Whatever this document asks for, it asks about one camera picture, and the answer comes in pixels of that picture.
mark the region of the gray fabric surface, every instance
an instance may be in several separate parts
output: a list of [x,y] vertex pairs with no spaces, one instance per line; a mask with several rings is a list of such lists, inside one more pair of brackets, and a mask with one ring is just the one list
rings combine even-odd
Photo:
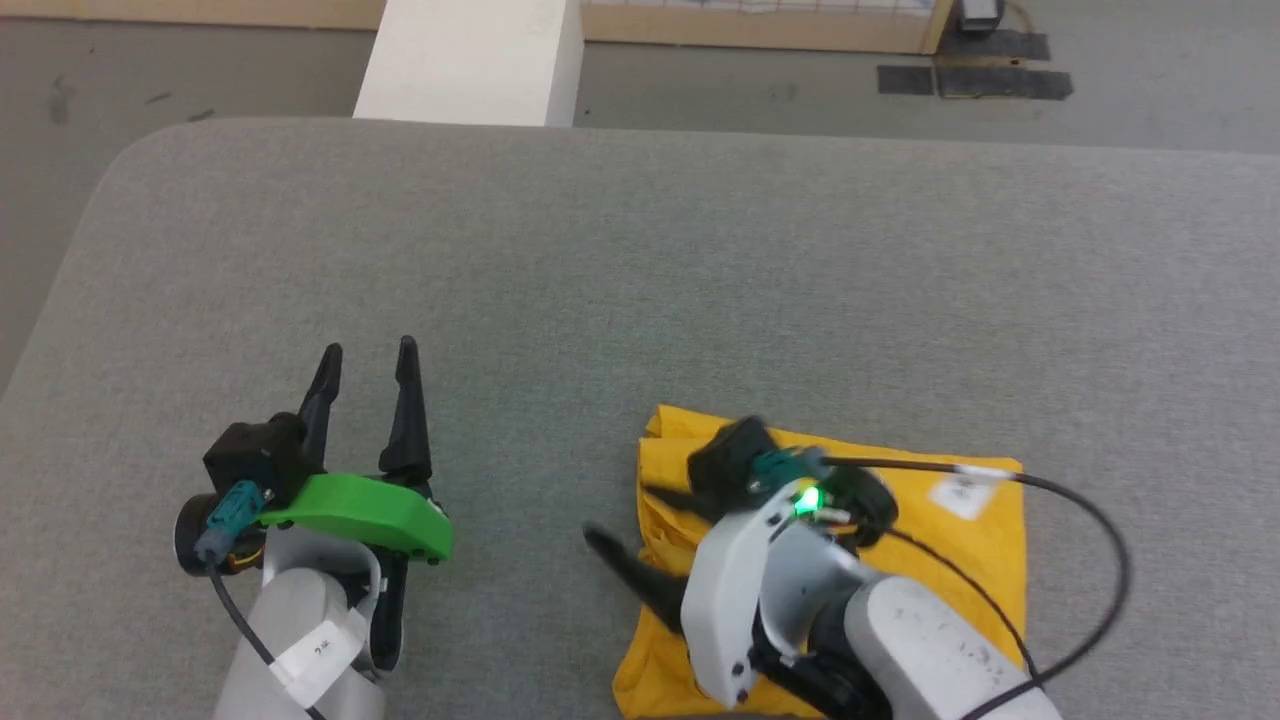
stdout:
[[[0,401],[0,716],[204,717],[237,637],[170,527],[233,420],[347,348],[371,469],[417,336],[457,556],[416,568],[393,717],[611,717],[652,407],[1012,455],[1110,507],[1137,593],[1068,717],[1271,717],[1280,159],[207,122],[113,165]],[[1028,500],[1030,644],[1111,588]],[[250,602],[256,577],[233,580]]]

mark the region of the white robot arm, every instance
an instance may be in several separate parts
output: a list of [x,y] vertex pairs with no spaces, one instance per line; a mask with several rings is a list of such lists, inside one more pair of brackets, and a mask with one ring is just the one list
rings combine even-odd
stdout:
[[[324,468],[340,375],[334,343],[297,414],[227,428],[204,457],[215,492],[189,498],[174,524],[179,566],[212,580],[243,635],[216,720],[380,720],[410,564],[452,553],[453,527],[429,483],[417,343],[401,338],[396,414],[374,475]],[[262,588],[244,618],[223,577],[251,568]]]
[[[712,524],[687,578],[640,564],[599,528],[588,525],[584,534],[684,635],[698,685],[726,708],[744,702],[764,675],[832,719],[1061,720],[1039,685],[1064,664],[1032,682],[931,589],[859,561],[856,548],[877,542],[897,519],[888,489],[863,466],[893,462],[841,464],[782,451],[759,419],[748,418],[690,457],[692,493],[645,488]],[[827,475],[824,464],[841,466]],[[1121,582],[1107,620],[1070,661],[1114,623],[1129,574],[1114,525],[1088,501],[1078,502],[1111,536]],[[831,518],[856,532],[837,541]]]

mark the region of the yellow cloth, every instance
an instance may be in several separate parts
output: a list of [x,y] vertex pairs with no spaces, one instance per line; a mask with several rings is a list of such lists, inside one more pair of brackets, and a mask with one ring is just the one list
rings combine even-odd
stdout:
[[[645,428],[649,437],[640,441],[636,473],[636,503],[645,543],[640,559],[645,562],[687,575],[694,562],[694,550],[708,525],[648,497],[640,492],[640,483],[689,489],[689,455],[704,446],[727,423],[723,418],[669,406],[659,406],[649,420]],[[783,430],[771,432],[782,447],[819,446],[833,456],[966,462],[1021,470],[1016,460],[1007,457],[918,455]],[[1000,603],[1019,633],[1023,633],[1027,621],[1027,537],[1021,486],[1001,483],[982,515],[969,521],[929,500],[929,491],[941,482],[937,474],[911,470],[877,473],[897,498],[900,519],[896,527],[933,546],[969,573]],[[950,570],[915,547],[890,537],[864,551],[861,557],[874,568],[910,575],[932,588],[1005,655],[1020,664],[1018,646],[1000,618]],[[668,632],[648,609],[641,610],[635,638],[613,678],[613,697],[622,715],[660,717],[722,712],[723,708],[705,697],[694,683],[687,652],[684,639]],[[765,715],[819,716],[818,711],[763,678],[739,710]]]

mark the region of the floor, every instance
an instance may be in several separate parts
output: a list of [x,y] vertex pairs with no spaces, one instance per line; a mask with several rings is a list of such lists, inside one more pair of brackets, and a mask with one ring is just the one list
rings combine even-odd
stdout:
[[[1065,102],[881,96],[879,56],[591,45],[577,124],[1280,152],[1280,3],[1024,4],[1053,68],[1073,74]],[[209,117],[349,115],[371,45],[353,32],[0,20],[0,392],[120,150]]]

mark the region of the white label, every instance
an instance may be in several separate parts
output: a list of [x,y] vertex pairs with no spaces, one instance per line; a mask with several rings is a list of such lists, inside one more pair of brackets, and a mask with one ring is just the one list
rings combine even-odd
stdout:
[[977,520],[993,495],[996,486],[988,478],[947,475],[929,491],[929,500],[946,507],[956,518]]
[[369,623],[355,607],[346,616],[330,614],[271,664],[284,691],[311,707],[338,682],[365,646]]
[[1001,470],[1000,468],[987,468],[986,465],[956,465],[956,473],[961,475],[973,475],[975,478],[991,478],[995,480],[1007,480],[1016,475],[1010,470]]

